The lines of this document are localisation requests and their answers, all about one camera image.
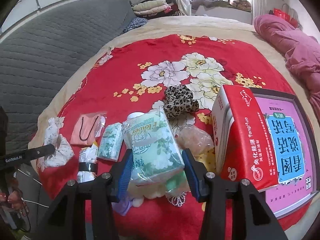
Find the beige bed sheet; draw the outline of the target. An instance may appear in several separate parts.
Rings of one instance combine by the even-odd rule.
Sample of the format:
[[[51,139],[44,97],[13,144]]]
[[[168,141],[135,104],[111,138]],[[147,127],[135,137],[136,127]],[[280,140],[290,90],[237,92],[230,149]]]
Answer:
[[[142,45],[151,45],[153,39],[160,38],[163,49],[151,48],[146,52]],[[121,48],[133,42],[135,51],[125,52]],[[319,150],[319,123],[307,99],[303,86],[298,83],[285,67],[285,58],[260,37],[250,24],[236,20],[207,16],[174,16],[150,20],[144,26],[114,38],[99,52],[84,63],[38,118],[38,131],[28,147],[40,146],[44,142],[44,132],[51,117],[63,119],[60,131],[70,139],[73,125],[85,107],[106,109],[107,121],[124,121],[131,112],[148,112],[163,105],[165,85],[141,85],[140,76],[153,65],[162,61],[179,61],[182,52],[199,52],[205,58],[213,57],[225,69],[230,67],[227,59],[240,55],[244,66],[236,63],[235,70],[226,70],[221,75],[236,85],[266,85],[273,88],[271,81],[281,75],[298,96],[312,123]],[[284,86],[275,85],[276,90]],[[74,148],[78,155],[80,148]],[[67,180],[75,178],[75,156],[66,165],[48,167],[41,170],[40,161],[36,162],[40,180],[47,193],[52,197],[63,188]],[[162,186],[146,186],[137,196],[146,193],[141,207],[131,207],[125,216],[114,213],[116,227],[123,239],[198,239],[204,215],[204,205],[197,203],[188,193],[182,207],[174,207],[164,196]],[[289,239],[302,238],[310,229],[319,210],[319,197],[311,204],[301,207],[288,218],[280,219],[287,229]]]

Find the leopard print scrunchie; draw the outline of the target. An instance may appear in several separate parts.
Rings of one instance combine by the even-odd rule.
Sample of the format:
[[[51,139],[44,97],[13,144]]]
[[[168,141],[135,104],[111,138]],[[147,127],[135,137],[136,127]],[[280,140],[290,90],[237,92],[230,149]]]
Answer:
[[[199,102],[193,98],[193,92],[186,85],[170,86],[164,95],[163,109],[169,120],[200,109]]]

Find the red bag on wall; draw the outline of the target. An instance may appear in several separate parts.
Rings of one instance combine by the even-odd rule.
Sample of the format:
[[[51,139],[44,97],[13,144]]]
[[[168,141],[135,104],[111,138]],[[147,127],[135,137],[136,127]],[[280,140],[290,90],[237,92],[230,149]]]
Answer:
[[[269,11],[269,14],[284,19],[286,22],[289,22],[295,28],[301,27],[297,12],[295,11],[295,9],[291,8],[287,3],[284,3],[281,9],[273,8]]]

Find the large floral tissue pack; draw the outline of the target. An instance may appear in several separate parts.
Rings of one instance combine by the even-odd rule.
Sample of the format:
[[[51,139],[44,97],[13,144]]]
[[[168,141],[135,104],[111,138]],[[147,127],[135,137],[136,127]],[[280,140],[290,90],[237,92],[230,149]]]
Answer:
[[[127,119],[122,133],[132,150],[131,180],[135,185],[164,183],[183,171],[181,151],[162,107]]]

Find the green sponge egg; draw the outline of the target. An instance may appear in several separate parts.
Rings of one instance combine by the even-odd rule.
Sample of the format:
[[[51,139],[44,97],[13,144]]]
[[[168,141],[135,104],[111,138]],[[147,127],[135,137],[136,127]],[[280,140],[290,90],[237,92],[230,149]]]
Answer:
[[[190,187],[185,175],[185,172],[182,171],[180,173],[177,173],[172,178],[166,181],[165,184],[166,193],[165,195],[170,197],[179,197],[184,193],[187,193],[190,191]]]

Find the bagged beige round puff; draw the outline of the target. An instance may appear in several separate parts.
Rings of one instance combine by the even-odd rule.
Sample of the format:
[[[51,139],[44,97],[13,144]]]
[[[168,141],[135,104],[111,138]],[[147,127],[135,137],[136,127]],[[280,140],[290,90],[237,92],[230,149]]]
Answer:
[[[179,128],[176,132],[175,139],[181,149],[189,149],[195,157],[214,148],[212,137],[206,131],[199,129],[195,125],[187,125]]]

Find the white floral cloth pouch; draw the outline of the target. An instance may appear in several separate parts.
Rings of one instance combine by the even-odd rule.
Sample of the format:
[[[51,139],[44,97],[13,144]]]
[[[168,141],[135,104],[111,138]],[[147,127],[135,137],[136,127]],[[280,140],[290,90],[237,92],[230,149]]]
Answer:
[[[74,156],[73,149],[67,139],[60,133],[64,126],[64,117],[52,117],[48,120],[48,127],[44,133],[44,145],[52,144],[54,153],[37,159],[37,169],[43,172],[48,167],[65,166]]]

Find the pink mask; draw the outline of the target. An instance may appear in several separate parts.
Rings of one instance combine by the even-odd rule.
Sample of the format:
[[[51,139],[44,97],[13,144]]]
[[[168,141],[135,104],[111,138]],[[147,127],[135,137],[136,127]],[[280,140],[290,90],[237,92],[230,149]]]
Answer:
[[[101,136],[105,126],[106,113],[86,113],[80,115],[71,135],[70,144],[75,146],[90,146]]]

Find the red floral blanket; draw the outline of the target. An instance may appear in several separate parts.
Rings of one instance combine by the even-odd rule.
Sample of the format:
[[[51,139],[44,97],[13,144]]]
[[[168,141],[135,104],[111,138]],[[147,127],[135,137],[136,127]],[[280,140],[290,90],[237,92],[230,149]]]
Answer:
[[[194,124],[212,135],[210,110],[221,85],[266,88],[295,94],[288,81],[251,44],[237,40],[169,35],[114,48],[99,59],[62,107],[62,135],[70,142],[80,115],[106,113],[106,125],[123,122],[133,112],[148,112],[162,105],[165,89],[186,85],[200,110],[182,114],[171,122],[172,131]],[[37,166],[40,180],[55,198],[69,179],[76,179],[81,146],[72,146],[74,157],[64,166]],[[186,195],[182,207],[163,196],[145,199],[126,216],[114,214],[121,235],[141,239],[198,239],[204,204]]]

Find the red white cardboard box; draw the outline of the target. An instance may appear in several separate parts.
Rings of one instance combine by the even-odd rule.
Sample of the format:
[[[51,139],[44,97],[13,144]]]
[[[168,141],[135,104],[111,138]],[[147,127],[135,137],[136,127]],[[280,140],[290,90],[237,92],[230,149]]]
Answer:
[[[252,91],[221,86],[211,114],[218,175],[229,181],[248,179],[258,191],[278,185],[272,141]]]

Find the folded clothes stack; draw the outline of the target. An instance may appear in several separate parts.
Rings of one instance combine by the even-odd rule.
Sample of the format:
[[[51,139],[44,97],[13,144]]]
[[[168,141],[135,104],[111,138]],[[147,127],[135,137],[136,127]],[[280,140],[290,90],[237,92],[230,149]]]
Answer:
[[[174,0],[145,0],[134,5],[132,10],[137,17],[147,20],[179,15],[179,9]]]

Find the grey quilted headboard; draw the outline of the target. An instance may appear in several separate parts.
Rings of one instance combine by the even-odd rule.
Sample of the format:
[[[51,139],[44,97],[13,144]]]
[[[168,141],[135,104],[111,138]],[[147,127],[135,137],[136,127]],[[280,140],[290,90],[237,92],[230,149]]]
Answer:
[[[134,18],[130,0],[78,0],[25,23],[1,43],[8,153],[25,150],[67,80]]]

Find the pink crumpled duvet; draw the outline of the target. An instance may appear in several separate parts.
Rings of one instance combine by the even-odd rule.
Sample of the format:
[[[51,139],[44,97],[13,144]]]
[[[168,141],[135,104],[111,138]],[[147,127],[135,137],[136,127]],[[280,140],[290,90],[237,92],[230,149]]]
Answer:
[[[300,86],[319,119],[319,43],[285,20],[274,15],[254,19],[255,31],[285,60],[283,74],[289,83]]]

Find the yellow white snack packet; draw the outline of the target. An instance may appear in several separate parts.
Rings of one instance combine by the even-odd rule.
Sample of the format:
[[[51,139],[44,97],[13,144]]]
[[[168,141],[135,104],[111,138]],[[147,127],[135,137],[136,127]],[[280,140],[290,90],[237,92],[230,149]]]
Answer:
[[[92,146],[80,150],[76,179],[78,183],[95,180],[98,172],[98,148],[98,144],[95,141]]]

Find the teddy bear purple dress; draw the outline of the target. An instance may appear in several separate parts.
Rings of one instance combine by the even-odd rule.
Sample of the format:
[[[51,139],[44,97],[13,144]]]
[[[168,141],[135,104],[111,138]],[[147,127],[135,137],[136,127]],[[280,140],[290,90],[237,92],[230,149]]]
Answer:
[[[165,195],[165,186],[163,184],[150,184],[137,186],[129,183],[127,193],[120,202],[112,203],[113,210],[125,216],[131,207],[140,207],[145,199],[155,199]]]

